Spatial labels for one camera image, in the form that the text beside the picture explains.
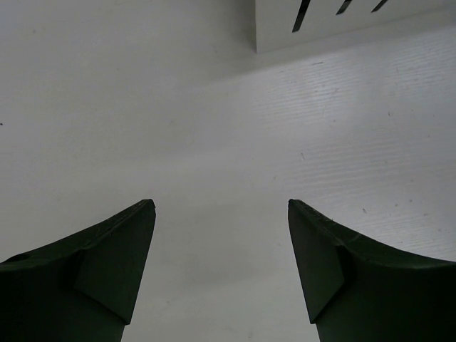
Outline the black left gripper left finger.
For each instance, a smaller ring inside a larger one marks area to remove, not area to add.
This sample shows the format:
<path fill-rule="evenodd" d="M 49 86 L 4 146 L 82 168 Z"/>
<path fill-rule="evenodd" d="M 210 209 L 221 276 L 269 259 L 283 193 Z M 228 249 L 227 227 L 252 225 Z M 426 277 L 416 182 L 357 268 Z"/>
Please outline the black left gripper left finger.
<path fill-rule="evenodd" d="M 121 341 L 155 226 L 144 199 L 1 263 L 2 341 Z"/>

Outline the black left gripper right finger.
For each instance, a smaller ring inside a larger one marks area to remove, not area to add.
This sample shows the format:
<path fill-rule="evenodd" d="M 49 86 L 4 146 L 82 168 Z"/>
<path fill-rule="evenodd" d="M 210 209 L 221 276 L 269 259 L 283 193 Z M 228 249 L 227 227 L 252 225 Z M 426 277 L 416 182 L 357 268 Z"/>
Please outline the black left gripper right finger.
<path fill-rule="evenodd" d="M 453 341 L 455 263 L 378 242 L 300 200 L 288 221 L 321 341 Z"/>

